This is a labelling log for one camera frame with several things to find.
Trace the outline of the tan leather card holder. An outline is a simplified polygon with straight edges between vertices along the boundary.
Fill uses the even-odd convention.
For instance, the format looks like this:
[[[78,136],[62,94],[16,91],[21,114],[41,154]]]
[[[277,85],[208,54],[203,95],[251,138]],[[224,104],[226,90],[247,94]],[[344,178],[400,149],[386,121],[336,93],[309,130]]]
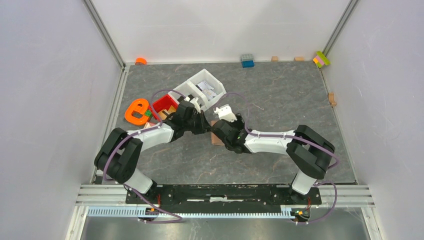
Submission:
[[[210,126],[212,129],[212,126],[216,123],[216,120],[210,121]],[[225,144],[214,134],[214,132],[211,130],[211,143],[215,146],[225,146]]]

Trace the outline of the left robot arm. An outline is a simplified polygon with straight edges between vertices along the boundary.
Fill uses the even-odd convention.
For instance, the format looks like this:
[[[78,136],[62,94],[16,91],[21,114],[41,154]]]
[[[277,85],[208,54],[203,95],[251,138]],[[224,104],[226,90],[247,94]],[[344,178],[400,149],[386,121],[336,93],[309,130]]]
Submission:
[[[140,200],[151,204],[157,198],[157,183],[137,169],[141,153],[176,141],[185,132],[200,135],[210,130],[204,111],[197,110],[191,102],[183,101],[175,112],[153,127],[133,131],[119,127],[113,129],[95,157],[94,166],[104,176],[136,190]]]

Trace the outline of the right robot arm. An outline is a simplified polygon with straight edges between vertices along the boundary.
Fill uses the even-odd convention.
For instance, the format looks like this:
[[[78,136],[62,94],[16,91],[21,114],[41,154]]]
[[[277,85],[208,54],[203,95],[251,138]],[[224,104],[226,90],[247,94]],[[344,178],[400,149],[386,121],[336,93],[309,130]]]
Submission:
[[[307,125],[286,132],[261,132],[247,128],[240,115],[230,122],[220,119],[211,126],[227,150],[237,154],[273,153],[289,156],[298,167],[289,199],[302,204],[309,198],[310,189],[322,180],[333,167],[335,146]]]

